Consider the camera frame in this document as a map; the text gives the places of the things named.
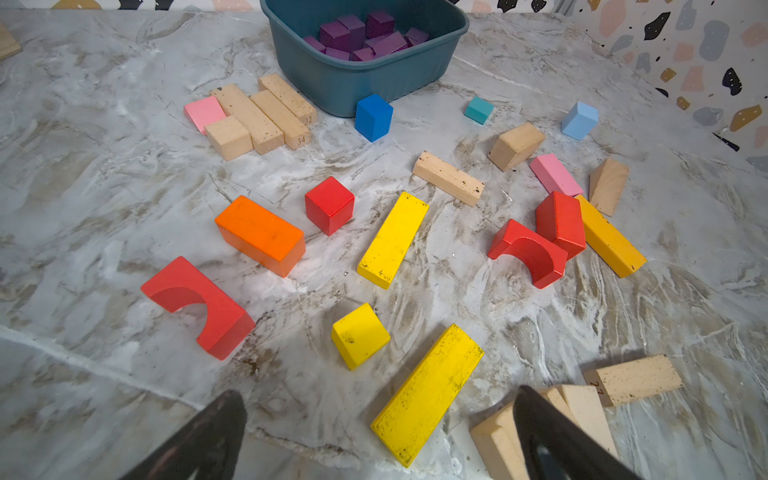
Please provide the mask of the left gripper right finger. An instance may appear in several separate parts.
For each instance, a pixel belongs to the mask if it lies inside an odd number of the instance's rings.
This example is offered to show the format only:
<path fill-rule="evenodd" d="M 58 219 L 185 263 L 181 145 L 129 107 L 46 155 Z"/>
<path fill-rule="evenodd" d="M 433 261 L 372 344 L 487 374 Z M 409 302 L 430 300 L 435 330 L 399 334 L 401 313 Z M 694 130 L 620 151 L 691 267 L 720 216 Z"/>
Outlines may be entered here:
<path fill-rule="evenodd" d="M 639 478 L 530 386 L 519 387 L 513 415 L 530 479 L 547 478 L 539 446 L 570 479 Z"/>

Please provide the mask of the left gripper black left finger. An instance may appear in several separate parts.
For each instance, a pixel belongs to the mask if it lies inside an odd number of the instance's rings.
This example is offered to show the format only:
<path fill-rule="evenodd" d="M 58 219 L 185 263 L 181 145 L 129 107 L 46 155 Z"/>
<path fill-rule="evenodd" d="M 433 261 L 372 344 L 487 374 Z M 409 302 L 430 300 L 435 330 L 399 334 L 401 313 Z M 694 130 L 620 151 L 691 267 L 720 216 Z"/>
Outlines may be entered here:
<path fill-rule="evenodd" d="M 123 477 L 231 479 L 246 421 L 241 394 L 227 390 Z"/>

